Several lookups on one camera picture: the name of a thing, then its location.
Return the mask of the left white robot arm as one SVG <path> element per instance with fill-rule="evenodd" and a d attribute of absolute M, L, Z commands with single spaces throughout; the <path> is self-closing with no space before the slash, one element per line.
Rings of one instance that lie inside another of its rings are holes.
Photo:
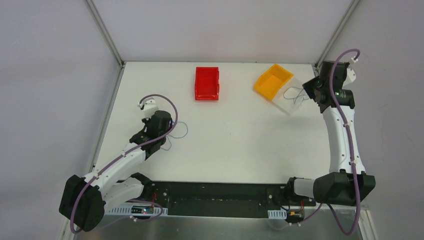
<path fill-rule="evenodd" d="M 166 142 L 164 135 L 173 120 L 169 112 L 156 110 L 142 122 L 143 129 L 114 159 L 85 176 L 73 175 L 66 181 L 58 211 L 79 231 L 93 230 L 105 213 L 128 200 L 137 198 L 144 203 L 152 198 L 153 189 L 147 185 L 150 179 L 140 173 L 141 166 Z"/>

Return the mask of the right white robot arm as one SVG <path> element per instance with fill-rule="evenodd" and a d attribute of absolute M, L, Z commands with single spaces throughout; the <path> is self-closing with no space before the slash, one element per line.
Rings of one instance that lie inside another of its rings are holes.
<path fill-rule="evenodd" d="M 366 173 L 355 136 L 355 100 L 343 85 L 355 79 L 348 62 L 324 61 L 319 75 L 302 85 L 319 106 L 326 124 L 329 149 L 329 173 L 316 179 L 291 177 L 281 197 L 289 205 L 312 199 L 316 203 L 355 206 L 376 186 Z"/>

